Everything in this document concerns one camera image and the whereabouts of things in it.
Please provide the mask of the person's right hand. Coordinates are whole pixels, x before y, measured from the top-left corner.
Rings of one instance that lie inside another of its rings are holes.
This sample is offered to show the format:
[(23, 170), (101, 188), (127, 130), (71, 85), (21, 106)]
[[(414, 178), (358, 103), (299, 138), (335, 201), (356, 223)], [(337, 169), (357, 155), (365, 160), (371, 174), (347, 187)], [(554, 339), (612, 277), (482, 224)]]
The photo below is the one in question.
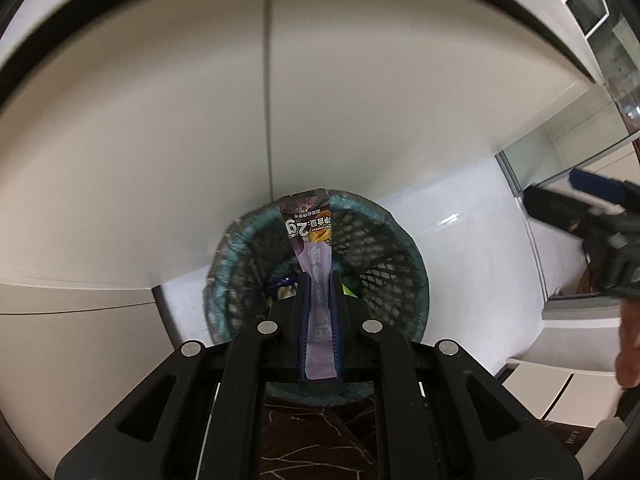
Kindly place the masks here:
[(615, 373), (624, 389), (639, 385), (640, 310), (639, 305), (630, 300), (624, 300), (620, 305), (620, 353), (615, 361)]

